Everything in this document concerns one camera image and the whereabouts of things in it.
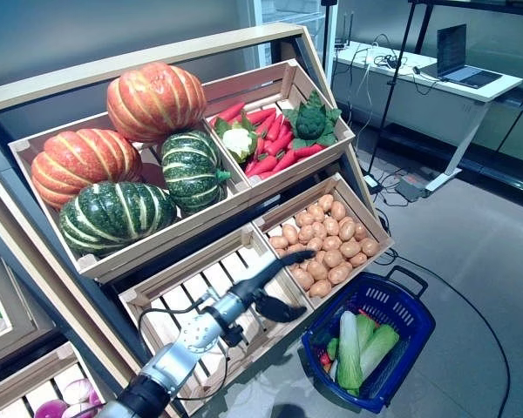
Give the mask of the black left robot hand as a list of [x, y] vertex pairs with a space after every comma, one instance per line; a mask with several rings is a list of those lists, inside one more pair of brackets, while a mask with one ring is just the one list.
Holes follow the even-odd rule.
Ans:
[[313, 258], [314, 250], [288, 253], [281, 258], [265, 253], [248, 269], [248, 277], [238, 281], [229, 290], [248, 308], [252, 304], [262, 317], [278, 323], [289, 323], [301, 318], [307, 311], [305, 306], [291, 306], [276, 297], [266, 294], [264, 287], [286, 266]]

